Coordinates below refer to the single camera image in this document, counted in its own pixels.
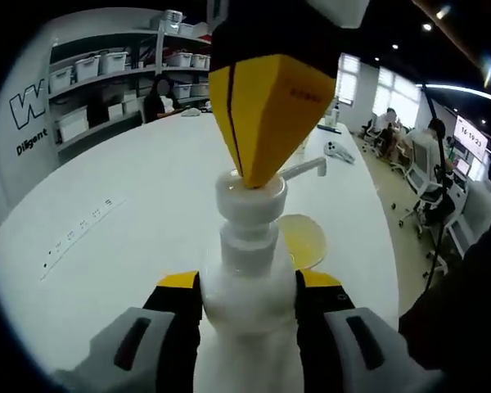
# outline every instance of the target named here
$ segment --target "ceiling light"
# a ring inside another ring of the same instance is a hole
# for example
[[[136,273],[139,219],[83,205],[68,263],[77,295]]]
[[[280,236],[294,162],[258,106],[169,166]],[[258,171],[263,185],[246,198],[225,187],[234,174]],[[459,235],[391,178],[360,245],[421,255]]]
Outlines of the ceiling light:
[[[422,87],[421,84],[417,84],[416,86],[418,88],[421,88]],[[455,90],[457,92],[464,92],[464,93],[475,94],[476,96],[480,96],[480,97],[483,97],[483,98],[487,98],[488,100],[491,100],[491,94],[487,94],[487,93],[481,92],[479,90],[474,90],[472,88],[463,88],[463,87],[460,87],[460,86],[451,86],[451,85],[448,85],[448,84],[427,84],[426,87],[427,88],[443,88],[443,89],[446,89],[446,90]]]
[[[436,17],[442,19],[448,14],[450,10],[451,6],[443,6],[442,9],[436,13]]]

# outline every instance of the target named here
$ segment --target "white table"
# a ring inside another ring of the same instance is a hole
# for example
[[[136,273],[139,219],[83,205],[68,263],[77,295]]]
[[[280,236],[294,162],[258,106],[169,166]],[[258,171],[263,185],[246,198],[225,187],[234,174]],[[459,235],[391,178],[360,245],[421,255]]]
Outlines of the white table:
[[[327,158],[327,176],[289,182],[285,214],[317,221],[327,257],[315,269],[342,281],[354,304],[398,326],[390,233],[371,175],[347,128],[315,129],[305,153],[339,141],[355,165]],[[173,116],[112,138],[45,178],[0,228],[0,299],[19,338],[44,370],[72,369],[89,340],[169,273],[200,269],[218,250],[223,222],[214,180],[232,160],[212,115]],[[49,250],[99,201],[123,198],[40,280]]]

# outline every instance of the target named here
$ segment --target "window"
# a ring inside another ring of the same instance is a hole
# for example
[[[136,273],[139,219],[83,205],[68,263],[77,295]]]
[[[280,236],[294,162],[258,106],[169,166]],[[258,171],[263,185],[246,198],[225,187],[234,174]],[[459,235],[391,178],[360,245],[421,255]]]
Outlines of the window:
[[[380,68],[373,112],[380,116],[387,108],[393,108],[402,124],[413,128],[419,107],[420,89],[400,75]]]
[[[357,92],[358,72],[360,71],[360,59],[345,53],[338,60],[338,74],[336,75],[335,97],[338,101],[353,105]]]

